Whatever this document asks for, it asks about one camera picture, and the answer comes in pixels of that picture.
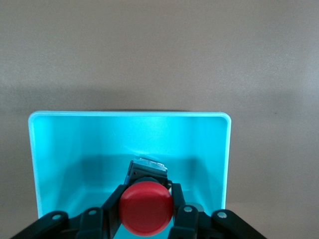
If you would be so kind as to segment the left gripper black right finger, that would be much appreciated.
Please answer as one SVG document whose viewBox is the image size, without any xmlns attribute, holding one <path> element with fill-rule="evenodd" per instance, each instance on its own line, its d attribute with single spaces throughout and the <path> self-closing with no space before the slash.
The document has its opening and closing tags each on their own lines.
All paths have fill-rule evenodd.
<svg viewBox="0 0 319 239">
<path fill-rule="evenodd" d="M 265 239 L 233 211 L 221 209 L 210 216 L 185 202 L 180 184 L 171 185 L 173 226 L 170 239 Z"/>
</svg>

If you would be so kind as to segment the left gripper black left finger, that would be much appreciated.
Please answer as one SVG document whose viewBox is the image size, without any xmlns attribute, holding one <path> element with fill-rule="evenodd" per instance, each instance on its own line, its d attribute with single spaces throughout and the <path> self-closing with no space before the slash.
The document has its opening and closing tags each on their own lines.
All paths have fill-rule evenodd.
<svg viewBox="0 0 319 239">
<path fill-rule="evenodd" d="M 50 212 L 14 235 L 13 239 L 112 239 L 120 225 L 119 201 L 126 184 L 119 185 L 100 207 L 75 217 L 64 211 Z"/>
</svg>

